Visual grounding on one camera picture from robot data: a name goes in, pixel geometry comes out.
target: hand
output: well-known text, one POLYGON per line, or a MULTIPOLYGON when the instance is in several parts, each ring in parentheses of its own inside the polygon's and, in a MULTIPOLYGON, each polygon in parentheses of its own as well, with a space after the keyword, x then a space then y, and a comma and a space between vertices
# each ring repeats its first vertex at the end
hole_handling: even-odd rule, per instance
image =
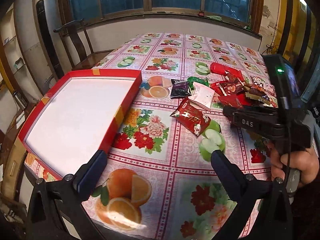
MULTIPOLYGON (((274 178, 280 177, 284 180, 285 174, 282 167, 288 163, 288 154, 280 157, 273 143, 268 143, 268 148, 271 150, 271 179, 274 180, 274 178)), ((319 160, 315 149, 311 147, 305 151, 292 152, 290 154, 290 167, 301 171, 298 187, 312 182, 319 171, 319 160)))

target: table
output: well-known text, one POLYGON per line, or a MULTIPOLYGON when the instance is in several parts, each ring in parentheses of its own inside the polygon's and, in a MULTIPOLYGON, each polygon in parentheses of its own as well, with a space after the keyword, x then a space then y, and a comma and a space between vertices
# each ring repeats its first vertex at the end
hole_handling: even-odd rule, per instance
MULTIPOLYGON (((196 76, 208 78, 210 83, 224 80, 214 73, 199 75, 197 62, 208 67, 218 62, 241 70, 247 83, 262 83, 277 104, 263 59, 252 49, 179 33, 146 33, 130 39, 95 66, 139 69, 143 78, 97 184, 102 186, 97 187, 95 197, 83 202, 96 223, 124 234, 155 239, 207 240, 232 212, 236 204, 228 199, 211 164, 199 154, 203 137, 197 138, 170 117, 182 101, 170 99, 170 79, 196 76), (107 210, 116 214, 112 221, 106 217, 107 210)), ((220 124, 228 159, 244 173, 270 179, 266 139, 230 128, 217 101, 211 108, 201 111, 220 124)), ((25 165, 37 177, 56 180, 30 154, 25 165)), ((258 201, 240 236, 249 233, 257 206, 258 201)))

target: black snack packet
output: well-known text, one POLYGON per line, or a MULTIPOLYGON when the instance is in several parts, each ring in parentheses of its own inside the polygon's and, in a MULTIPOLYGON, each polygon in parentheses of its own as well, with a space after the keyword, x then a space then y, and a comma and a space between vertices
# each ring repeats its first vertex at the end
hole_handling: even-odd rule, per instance
POLYGON ((184 98, 191 96, 188 81, 172 79, 171 83, 172 90, 170 98, 184 98))

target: chair backrest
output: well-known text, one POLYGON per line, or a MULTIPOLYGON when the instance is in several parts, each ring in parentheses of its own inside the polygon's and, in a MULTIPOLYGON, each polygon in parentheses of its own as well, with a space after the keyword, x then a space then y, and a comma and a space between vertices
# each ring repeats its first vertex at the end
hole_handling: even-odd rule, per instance
POLYGON ((84 35, 85 35, 87 42, 89 44, 90 51, 91 51, 91 53, 93 53, 92 45, 91 45, 89 36, 87 34, 87 30, 85 29, 85 26, 83 24, 83 21, 84 21, 84 19, 72 21, 72 22, 66 23, 65 25, 63 25, 62 27, 60 27, 58 29, 53 30, 53 32, 55 32, 55 33, 59 33, 62 31, 67 31, 69 33, 70 39, 71 39, 73 45, 75 46, 76 51, 79 55, 80 62, 84 61, 87 58, 87 53, 85 51, 84 45, 83 45, 79 35, 78 35, 77 27, 81 26, 83 28, 84 35))

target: screen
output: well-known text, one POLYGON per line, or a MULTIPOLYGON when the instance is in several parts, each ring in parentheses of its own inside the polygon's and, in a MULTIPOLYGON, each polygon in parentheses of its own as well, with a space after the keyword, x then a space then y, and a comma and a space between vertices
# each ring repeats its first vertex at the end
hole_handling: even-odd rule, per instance
POLYGON ((286 68, 286 74, 289 79, 289 85, 291 87, 291 92, 293 97, 300 97, 299 87, 296 80, 296 75, 290 65, 287 63, 284 63, 284 66, 286 68))

